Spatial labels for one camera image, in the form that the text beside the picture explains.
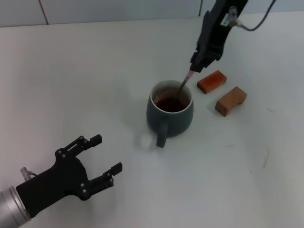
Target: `gray ceramic mug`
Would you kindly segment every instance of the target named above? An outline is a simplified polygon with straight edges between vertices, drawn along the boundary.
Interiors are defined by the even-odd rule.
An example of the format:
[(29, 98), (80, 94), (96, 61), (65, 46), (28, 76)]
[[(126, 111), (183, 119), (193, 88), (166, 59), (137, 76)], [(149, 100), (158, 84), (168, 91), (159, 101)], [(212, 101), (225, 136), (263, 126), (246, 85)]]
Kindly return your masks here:
[(174, 137), (183, 133), (190, 126), (193, 118), (193, 97), (190, 90), (184, 86), (180, 92), (179, 100), (185, 109), (169, 113), (156, 106), (156, 102), (174, 97), (181, 86), (178, 81), (163, 81), (158, 83), (150, 92), (147, 106), (147, 121), (153, 131), (157, 133), (158, 147), (164, 147), (167, 137)]

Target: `metal cylinder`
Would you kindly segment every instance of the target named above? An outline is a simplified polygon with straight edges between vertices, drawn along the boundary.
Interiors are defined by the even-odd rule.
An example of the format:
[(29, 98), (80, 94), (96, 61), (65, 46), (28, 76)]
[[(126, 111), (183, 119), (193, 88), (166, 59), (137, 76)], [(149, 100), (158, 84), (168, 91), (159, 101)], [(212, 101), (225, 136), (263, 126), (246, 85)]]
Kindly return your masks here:
[(18, 228), (30, 221), (14, 187), (0, 193), (0, 228)]

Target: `dark liquid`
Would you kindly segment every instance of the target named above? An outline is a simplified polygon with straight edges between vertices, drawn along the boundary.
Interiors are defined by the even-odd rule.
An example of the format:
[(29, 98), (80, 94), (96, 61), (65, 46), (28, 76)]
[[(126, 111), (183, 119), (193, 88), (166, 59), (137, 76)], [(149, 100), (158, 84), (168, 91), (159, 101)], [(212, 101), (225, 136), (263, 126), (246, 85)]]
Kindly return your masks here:
[(187, 107), (187, 105), (183, 104), (175, 97), (168, 97), (159, 100), (155, 103), (155, 105), (168, 113), (176, 113), (184, 110)]

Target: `white table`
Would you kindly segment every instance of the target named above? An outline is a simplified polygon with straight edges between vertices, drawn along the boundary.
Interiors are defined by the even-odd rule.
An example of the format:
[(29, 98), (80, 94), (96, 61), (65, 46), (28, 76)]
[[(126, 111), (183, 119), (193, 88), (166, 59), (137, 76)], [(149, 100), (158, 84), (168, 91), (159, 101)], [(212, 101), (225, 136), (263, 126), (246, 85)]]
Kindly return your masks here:
[[(24, 228), (303, 227), (303, 19), (233, 28), (222, 59), (188, 82), (192, 124), (164, 149), (147, 146), (149, 91), (183, 79), (201, 18), (1, 28), (0, 189), (23, 182), (21, 167), (51, 167), (80, 135), (104, 141), (78, 156), (89, 179), (123, 164), (113, 188), (66, 197)], [(196, 83), (215, 70), (227, 82), (205, 95)], [(247, 99), (223, 117), (216, 100), (235, 86)]]

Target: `orange wooden block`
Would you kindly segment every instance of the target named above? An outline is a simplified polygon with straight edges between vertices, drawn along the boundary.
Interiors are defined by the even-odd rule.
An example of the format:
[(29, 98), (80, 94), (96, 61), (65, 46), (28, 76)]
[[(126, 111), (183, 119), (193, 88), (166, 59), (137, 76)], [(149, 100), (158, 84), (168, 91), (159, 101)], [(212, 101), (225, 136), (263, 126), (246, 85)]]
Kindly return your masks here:
[(243, 103), (246, 97), (247, 94), (243, 90), (238, 87), (235, 87), (217, 101), (215, 109), (223, 116), (226, 116), (235, 106)]
[(202, 80), (198, 81), (197, 87), (203, 91), (204, 94), (209, 93), (215, 88), (226, 82), (227, 78), (219, 70), (204, 77)]

